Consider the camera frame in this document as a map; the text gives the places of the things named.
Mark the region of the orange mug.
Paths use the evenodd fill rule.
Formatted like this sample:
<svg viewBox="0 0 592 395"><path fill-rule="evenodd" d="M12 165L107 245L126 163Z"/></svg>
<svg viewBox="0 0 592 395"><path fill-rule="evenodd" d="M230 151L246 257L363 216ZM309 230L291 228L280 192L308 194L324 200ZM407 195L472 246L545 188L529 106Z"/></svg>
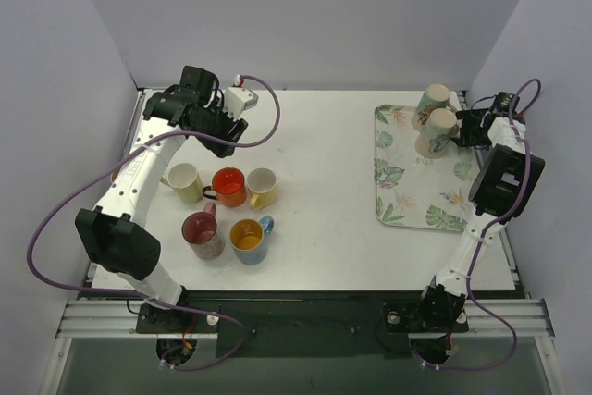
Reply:
<svg viewBox="0 0 592 395"><path fill-rule="evenodd" d="M235 167L224 167L215 173L210 185L202 188L202 194L225 207L239 207L247 199L245 177Z"/></svg>

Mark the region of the tall seahorse mug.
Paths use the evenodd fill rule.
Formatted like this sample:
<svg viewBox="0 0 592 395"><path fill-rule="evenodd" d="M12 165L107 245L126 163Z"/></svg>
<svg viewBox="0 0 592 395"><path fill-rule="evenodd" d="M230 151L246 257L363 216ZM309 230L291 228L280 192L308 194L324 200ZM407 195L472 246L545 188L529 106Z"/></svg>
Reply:
<svg viewBox="0 0 592 395"><path fill-rule="evenodd" d="M433 111L414 144L418 154L428 159L444 155L449 142L459 132L456 114L447 108Z"/></svg>

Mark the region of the light green mug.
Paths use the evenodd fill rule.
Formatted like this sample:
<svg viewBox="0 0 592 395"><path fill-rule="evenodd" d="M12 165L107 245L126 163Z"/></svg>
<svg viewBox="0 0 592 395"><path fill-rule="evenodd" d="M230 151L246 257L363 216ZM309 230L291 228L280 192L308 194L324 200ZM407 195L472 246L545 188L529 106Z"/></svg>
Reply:
<svg viewBox="0 0 592 395"><path fill-rule="evenodd" d="M171 188L186 204L195 204L204 197L204 186L198 169L193 164L176 164L168 170L160 182Z"/></svg>

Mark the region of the tall teal floral mug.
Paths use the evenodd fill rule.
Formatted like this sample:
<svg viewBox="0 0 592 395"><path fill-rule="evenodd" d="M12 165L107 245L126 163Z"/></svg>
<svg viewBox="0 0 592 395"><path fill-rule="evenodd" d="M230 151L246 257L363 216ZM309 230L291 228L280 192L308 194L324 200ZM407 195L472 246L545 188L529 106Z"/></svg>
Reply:
<svg viewBox="0 0 592 395"><path fill-rule="evenodd" d="M425 88L413 112L411 120L413 128L420 131L430 115L440 108L456 112L456 108L450 104L450 89L443 84L430 84Z"/></svg>

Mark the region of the yellow mug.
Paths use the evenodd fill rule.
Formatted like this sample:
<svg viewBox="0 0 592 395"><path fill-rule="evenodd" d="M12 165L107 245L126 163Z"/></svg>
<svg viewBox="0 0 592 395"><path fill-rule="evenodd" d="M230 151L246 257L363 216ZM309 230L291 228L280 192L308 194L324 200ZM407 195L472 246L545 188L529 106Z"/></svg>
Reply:
<svg viewBox="0 0 592 395"><path fill-rule="evenodd" d="M278 197L277 176L269 168L260 167L247 176L251 194L250 207L258 211L273 204Z"/></svg>

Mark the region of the pink patterned mug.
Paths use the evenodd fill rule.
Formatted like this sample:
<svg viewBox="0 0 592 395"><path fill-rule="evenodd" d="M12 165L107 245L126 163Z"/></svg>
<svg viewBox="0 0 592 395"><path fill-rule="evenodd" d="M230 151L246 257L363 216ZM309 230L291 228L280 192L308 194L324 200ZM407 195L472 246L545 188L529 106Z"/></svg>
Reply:
<svg viewBox="0 0 592 395"><path fill-rule="evenodd" d="M218 231L214 203L208 203L203 211L188 216L181 226L181 235L195 255L204 261L216 259L225 249L224 237Z"/></svg>

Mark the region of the blue glazed mug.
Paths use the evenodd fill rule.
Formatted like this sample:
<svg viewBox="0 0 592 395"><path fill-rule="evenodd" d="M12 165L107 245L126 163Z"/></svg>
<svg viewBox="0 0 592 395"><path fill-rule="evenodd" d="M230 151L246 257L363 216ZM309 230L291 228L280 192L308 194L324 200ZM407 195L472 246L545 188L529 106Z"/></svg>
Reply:
<svg viewBox="0 0 592 395"><path fill-rule="evenodd" d="M260 220L243 219L233 225L229 239L241 263L257 265L265 259L267 238L274 226L275 220L272 216L263 216Z"/></svg>

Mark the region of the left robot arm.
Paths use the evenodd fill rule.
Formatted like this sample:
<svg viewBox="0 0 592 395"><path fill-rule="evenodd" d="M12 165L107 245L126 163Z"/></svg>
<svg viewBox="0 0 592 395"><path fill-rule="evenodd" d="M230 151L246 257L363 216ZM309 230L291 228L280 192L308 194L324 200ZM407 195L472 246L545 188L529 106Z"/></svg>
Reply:
<svg viewBox="0 0 592 395"><path fill-rule="evenodd" d="M230 117L215 96L218 86L214 73L187 66L179 83L149 98L130 149L132 159L94 209L81 209L75 219L91 261L128 281L159 308L157 320L172 332L189 324L191 310L179 301L182 286L160 263L159 240L144 226L161 178L189 132L199 133L207 150L225 158L246 131L247 122Z"/></svg>

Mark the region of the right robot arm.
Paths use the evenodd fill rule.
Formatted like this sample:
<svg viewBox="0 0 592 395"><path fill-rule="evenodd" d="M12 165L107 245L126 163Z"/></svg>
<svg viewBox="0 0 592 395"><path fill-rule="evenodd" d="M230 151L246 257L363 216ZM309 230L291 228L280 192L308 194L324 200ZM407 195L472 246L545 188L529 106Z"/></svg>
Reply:
<svg viewBox="0 0 592 395"><path fill-rule="evenodd" d="M457 249L413 306L421 329L452 331L460 323L490 238L524 211L545 167L525 139L524 114L516 110L519 100L515 93L500 92L488 108L457 114L460 134L452 141L459 148L487 148L489 155L469 191L470 215Z"/></svg>

